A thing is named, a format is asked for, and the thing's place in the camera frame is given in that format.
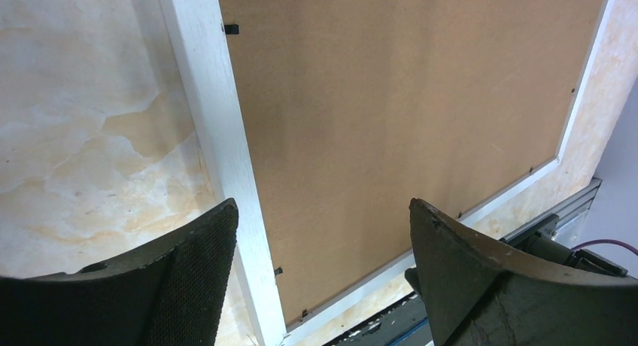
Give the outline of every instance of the white wooden frame edge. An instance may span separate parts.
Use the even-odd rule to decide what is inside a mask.
[[[615,0],[605,0],[557,156],[467,212],[476,221],[556,169],[564,157]],[[258,342],[291,346],[414,265],[411,251],[373,272],[287,329],[275,283],[219,0],[160,0],[215,197],[235,198],[240,221],[235,267]]]

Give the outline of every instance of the gray wall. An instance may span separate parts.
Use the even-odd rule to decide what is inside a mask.
[[[603,183],[576,243],[613,238],[638,247],[638,81],[605,148],[596,177]],[[606,244],[588,249],[638,277],[638,256],[630,251]]]

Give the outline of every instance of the blue cable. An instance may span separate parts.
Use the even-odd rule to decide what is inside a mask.
[[[416,326],[412,327],[410,330],[408,330],[408,332],[404,333],[401,337],[394,340],[388,346],[397,346],[401,342],[405,341],[408,337],[414,335],[415,332],[417,332],[421,327],[425,325],[427,325],[427,318],[425,320],[422,320],[420,323],[417,323]]]

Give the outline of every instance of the brown backing board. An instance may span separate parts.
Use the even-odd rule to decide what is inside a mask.
[[[554,157],[603,0],[220,0],[284,316]]]

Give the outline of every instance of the marble surface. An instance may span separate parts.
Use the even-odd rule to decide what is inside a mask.
[[[586,185],[638,74],[638,0],[616,0],[559,168],[477,223],[499,237]],[[158,0],[0,0],[0,274],[124,252],[214,205]],[[397,277],[303,346],[410,292]],[[234,269],[217,344],[257,345]]]

